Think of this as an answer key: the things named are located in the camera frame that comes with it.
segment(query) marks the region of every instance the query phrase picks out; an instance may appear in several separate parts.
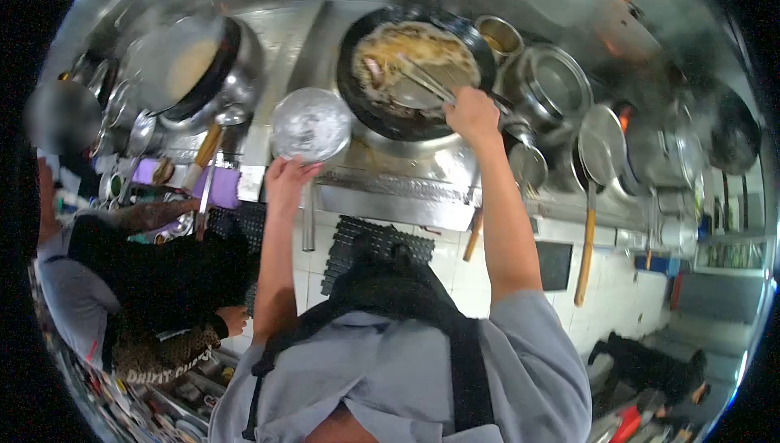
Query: metal tongs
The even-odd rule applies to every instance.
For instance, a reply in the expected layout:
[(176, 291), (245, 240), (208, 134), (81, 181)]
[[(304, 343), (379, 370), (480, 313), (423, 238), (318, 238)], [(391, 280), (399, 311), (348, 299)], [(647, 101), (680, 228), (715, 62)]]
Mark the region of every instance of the metal tongs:
[[(434, 76), (429, 74), (423, 67), (417, 65), (413, 60), (406, 57), (405, 54), (398, 54), (398, 58), (404, 65), (401, 65), (399, 70), (402, 74), (412, 80), (415, 84), (427, 90), (435, 97), (439, 98), (446, 104), (455, 104), (455, 95), (447, 89), (442, 83), (440, 83)], [(505, 98), (498, 96), (496, 93), (487, 92), (487, 95), (493, 99), (493, 103), (501, 112), (501, 117), (498, 119), (498, 127), (503, 128), (507, 125), (516, 124), (518, 122), (526, 123), (526, 120), (522, 117), (515, 119), (512, 116), (512, 104), (506, 101)]]

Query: tattooed arm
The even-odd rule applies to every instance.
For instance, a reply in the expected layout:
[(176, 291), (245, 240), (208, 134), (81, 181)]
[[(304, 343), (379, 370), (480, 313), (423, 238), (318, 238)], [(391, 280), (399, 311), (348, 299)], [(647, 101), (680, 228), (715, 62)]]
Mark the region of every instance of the tattooed arm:
[(170, 201), (168, 203), (139, 203), (114, 211), (116, 227), (133, 233), (150, 232), (162, 228), (182, 214), (196, 211), (200, 199)]

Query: black apron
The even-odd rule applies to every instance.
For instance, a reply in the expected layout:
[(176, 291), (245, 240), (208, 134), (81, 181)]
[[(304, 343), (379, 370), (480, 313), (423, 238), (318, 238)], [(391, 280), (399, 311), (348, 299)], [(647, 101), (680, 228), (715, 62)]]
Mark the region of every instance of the black apron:
[(260, 387), (265, 376), (274, 370), (277, 356), (353, 311), (396, 321), (417, 320), (446, 334), (450, 342), (455, 432), (494, 423), (478, 321), (458, 311), (428, 266), (401, 267), (397, 262), (363, 259), (336, 279), (328, 300), (301, 315), (295, 330), (268, 339), (262, 358), (252, 367), (258, 382), (247, 428), (242, 432), (244, 439), (255, 441)]

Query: small bowl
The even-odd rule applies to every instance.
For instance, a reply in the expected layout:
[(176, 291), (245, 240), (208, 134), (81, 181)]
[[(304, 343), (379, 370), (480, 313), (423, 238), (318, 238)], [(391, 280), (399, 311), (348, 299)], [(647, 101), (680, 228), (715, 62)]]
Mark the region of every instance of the small bowl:
[(474, 21), (474, 26), (499, 64), (511, 55), (521, 54), (526, 47), (517, 29), (497, 16), (480, 16)]

